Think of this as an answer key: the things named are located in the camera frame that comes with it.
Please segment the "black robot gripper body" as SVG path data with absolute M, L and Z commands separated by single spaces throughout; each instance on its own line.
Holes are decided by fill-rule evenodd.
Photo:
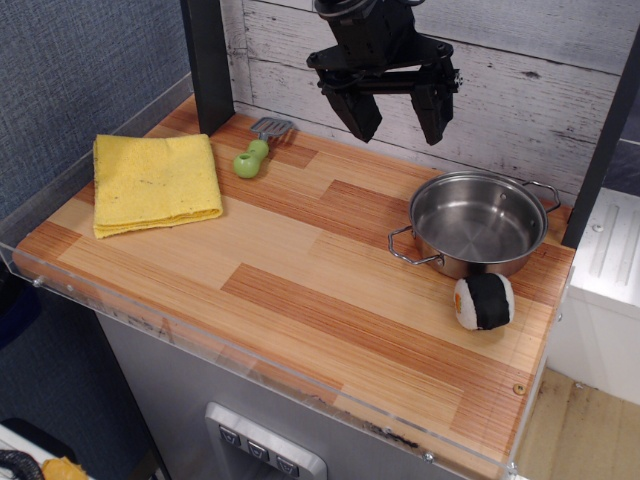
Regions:
M 325 95 L 452 95 L 461 84 L 453 46 L 416 30 L 419 1 L 316 1 L 337 44 L 313 52 L 307 66 Z

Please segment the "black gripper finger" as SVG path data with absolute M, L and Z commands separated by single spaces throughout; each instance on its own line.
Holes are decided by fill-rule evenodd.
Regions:
M 359 140 L 368 143 L 382 121 L 372 95 L 351 90 L 324 90 L 330 106 L 348 130 Z
M 453 94 L 432 85 L 418 85 L 410 97 L 426 142 L 431 146 L 439 143 L 453 119 Z

